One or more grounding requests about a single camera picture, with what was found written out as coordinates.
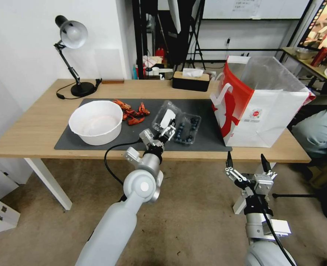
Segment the red bottle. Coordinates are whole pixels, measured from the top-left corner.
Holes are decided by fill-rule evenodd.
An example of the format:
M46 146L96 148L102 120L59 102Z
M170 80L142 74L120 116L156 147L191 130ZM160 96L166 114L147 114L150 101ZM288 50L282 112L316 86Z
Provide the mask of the red bottle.
M162 60L164 60L164 49L163 48L158 48L155 52L155 56L162 57Z
M317 53L313 61L310 65L313 67L318 67L322 60L327 56L327 47L321 48L321 50Z

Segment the lamp shade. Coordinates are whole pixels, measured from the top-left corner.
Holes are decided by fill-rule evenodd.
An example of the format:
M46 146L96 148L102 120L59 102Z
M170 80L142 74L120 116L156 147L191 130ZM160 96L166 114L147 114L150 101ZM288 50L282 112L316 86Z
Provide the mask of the lamp shade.
M57 16L55 23L60 28L61 41L66 47L76 49L86 42L88 31L82 23L67 20L64 16Z

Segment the person's knee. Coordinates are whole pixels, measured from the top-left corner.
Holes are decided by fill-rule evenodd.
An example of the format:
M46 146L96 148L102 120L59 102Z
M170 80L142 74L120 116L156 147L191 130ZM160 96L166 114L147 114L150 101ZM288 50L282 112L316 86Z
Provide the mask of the person's knee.
M315 140L313 134L314 130L312 130L311 126L308 123L305 123L304 121L301 121L295 126L293 126L292 133L299 142L313 142L313 140Z

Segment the black lamp base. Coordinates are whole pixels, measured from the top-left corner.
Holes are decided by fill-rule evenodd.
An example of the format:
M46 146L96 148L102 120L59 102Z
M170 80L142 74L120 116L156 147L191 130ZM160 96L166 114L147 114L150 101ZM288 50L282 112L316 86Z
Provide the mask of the black lamp base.
M71 93L76 97L84 97L96 91L95 86L90 82L81 82L80 85L74 85L71 88Z

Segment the wooden table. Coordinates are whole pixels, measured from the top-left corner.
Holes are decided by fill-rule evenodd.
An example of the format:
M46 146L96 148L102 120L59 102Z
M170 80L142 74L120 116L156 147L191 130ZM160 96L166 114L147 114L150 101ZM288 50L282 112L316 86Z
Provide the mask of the wooden table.
M311 66L312 58L311 59L298 59L296 57L296 52L294 47L284 47L282 50L295 61L302 64L307 70L309 70L314 76L318 77L320 80L327 81L327 76L325 75L324 71L326 69L325 66L321 65L318 67Z
M72 112L83 99L61 100L56 97L56 90L72 83L71 79L57 80L0 138L0 157L25 158L36 174L54 194L56 199L70 209L72 202L56 182L41 158L103 159L101 150L55 150L54 146L68 124ZM216 89L216 83L210 82L207 92L173 89L171 81L127 80L123 84L101 84L96 93L88 98L143 98L143 99L208 99ZM61 92L72 97L69 88ZM309 156L285 130L271 148L233 148L234 161L260 162L260 154L271 162L308 163ZM123 151L111 151L108 159L123 159ZM226 152L206 151L166 151L164 160L187 161L223 161Z

